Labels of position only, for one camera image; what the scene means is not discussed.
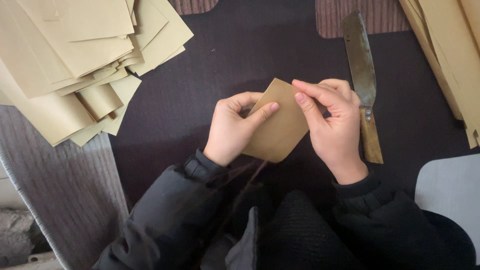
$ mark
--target person's left hand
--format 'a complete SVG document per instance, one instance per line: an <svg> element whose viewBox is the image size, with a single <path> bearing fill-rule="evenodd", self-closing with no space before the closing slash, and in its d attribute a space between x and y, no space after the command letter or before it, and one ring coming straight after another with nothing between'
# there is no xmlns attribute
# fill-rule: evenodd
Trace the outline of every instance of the person's left hand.
<svg viewBox="0 0 480 270"><path fill-rule="evenodd" d="M242 107L256 103L262 94L245 92L221 99L216 104L204 150L207 158L226 167L242 153L255 130L279 108L278 103L270 102L249 117L241 118Z"/></svg>

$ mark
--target hand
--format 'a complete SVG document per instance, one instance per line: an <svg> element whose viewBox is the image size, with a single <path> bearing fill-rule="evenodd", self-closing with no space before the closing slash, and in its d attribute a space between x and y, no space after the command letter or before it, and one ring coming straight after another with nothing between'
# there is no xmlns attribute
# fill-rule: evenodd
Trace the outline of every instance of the hand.
<svg viewBox="0 0 480 270"><path fill-rule="evenodd" d="M352 184L368 175L360 159L360 99L347 81L327 79L319 84L293 80L300 90L295 100L310 127L313 149L339 184ZM312 98L327 107L332 117L323 118Z"/></svg>
<svg viewBox="0 0 480 270"><path fill-rule="evenodd" d="M247 146L255 130L279 108L278 103L265 104L247 118L241 118L242 107L256 103L263 93L245 92L220 100L215 106L204 155L226 167Z"/></svg>

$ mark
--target fingernail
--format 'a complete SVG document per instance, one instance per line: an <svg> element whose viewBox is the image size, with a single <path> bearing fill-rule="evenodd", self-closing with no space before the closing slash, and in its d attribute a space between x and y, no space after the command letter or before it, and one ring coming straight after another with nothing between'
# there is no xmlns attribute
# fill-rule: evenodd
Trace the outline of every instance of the fingernail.
<svg viewBox="0 0 480 270"><path fill-rule="evenodd" d="M280 105L276 102L270 106L270 109L272 111L277 111L279 108L280 108Z"/></svg>
<svg viewBox="0 0 480 270"><path fill-rule="evenodd" d="M295 94L295 100L298 103L302 103L305 100L305 96L303 95L303 93L299 92L299 93Z"/></svg>

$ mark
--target jacket sleeve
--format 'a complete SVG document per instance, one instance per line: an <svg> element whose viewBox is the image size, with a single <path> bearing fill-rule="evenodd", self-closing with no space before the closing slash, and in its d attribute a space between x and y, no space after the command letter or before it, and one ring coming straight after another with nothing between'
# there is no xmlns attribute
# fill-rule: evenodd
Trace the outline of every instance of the jacket sleeve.
<svg viewBox="0 0 480 270"><path fill-rule="evenodd" d="M207 185L226 173L200 150L183 166L168 167L135 205L122 235L105 248L93 269L180 267L198 246L221 199Z"/></svg>
<svg viewBox="0 0 480 270"><path fill-rule="evenodd" d="M370 269L455 269L445 241L417 204L382 184L373 173L364 180L334 183L334 207L341 238Z"/></svg>

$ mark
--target sleeve cuff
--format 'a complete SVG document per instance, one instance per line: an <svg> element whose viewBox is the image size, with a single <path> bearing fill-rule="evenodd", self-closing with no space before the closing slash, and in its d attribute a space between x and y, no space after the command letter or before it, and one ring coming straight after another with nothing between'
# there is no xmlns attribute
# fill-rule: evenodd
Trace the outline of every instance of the sleeve cuff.
<svg viewBox="0 0 480 270"><path fill-rule="evenodd" d="M227 168L208 159L200 149L197 149L195 156L188 158L183 169L187 177L202 183L207 183L214 177L228 172Z"/></svg>
<svg viewBox="0 0 480 270"><path fill-rule="evenodd" d="M363 196L380 186L380 181L373 172L370 172L363 180L353 184L339 184L335 180L332 181L338 195L341 199L349 199Z"/></svg>

